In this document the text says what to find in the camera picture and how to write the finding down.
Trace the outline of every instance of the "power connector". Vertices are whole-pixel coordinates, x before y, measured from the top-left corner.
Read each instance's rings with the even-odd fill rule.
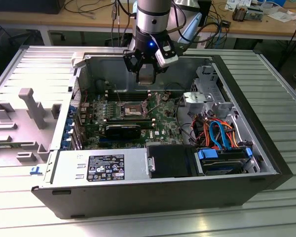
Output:
[[[226,20],[222,20],[221,21],[221,25],[222,25],[222,27],[229,28],[230,25],[231,25],[231,22],[230,21],[226,21]]]

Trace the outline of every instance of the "sticker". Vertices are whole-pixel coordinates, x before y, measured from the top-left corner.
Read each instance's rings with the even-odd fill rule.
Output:
[[[87,180],[111,181],[125,179],[124,155],[90,156]]]

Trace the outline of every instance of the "floor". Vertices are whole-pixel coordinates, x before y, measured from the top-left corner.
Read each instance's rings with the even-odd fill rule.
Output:
[[[7,32],[11,35],[17,35],[24,33],[23,30],[13,30],[7,29]],[[54,35],[53,41],[54,45],[82,45],[81,38],[79,32],[63,32],[66,40],[62,41],[60,36]],[[20,38],[13,42],[11,45],[8,41],[9,36],[3,31],[0,30],[0,75],[3,70],[6,68],[7,64],[10,62],[15,52],[18,50],[18,45],[24,43],[26,38]],[[110,33],[93,33],[86,32],[85,33],[85,46],[104,46],[105,40],[110,39]],[[234,45],[234,39],[227,39],[226,44],[224,46],[225,49],[231,49]],[[33,39],[30,38],[28,43],[30,45],[42,45],[42,40],[39,38]],[[252,45],[252,42],[247,39],[240,39],[237,42],[237,49],[249,49]],[[273,66],[276,66],[278,60],[281,56],[282,51],[286,47],[285,41],[278,40],[263,40],[263,42],[258,43],[255,47],[255,50],[261,52],[271,63]],[[287,80],[287,82],[293,87],[296,87],[296,81],[293,80],[293,74],[296,74],[296,50],[294,54],[289,58],[287,63],[281,70],[282,76]]]

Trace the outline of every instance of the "white paper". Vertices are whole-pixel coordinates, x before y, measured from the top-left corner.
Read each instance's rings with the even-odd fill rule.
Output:
[[[249,7],[251,5],[252,0],[228,0],[226,2],[225,10],[234,11],[237,4],[239,6],[247,6]]]
[[[292,17],[289,14],[286,14],[280,11],[270,14],[268,16],[281,22],[288,22],[292,19]]]

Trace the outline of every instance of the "robotic arm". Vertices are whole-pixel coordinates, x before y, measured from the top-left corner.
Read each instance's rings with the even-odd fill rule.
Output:
[[[139,71],[145,64],[152,64],[153,78],[166,72],[169,65],[177,62],[178,55],[169,37],[167,26],[171,0],[138,0],[135,47],[124,51],[128,71],[136,73],[136,82],[141,82]]]

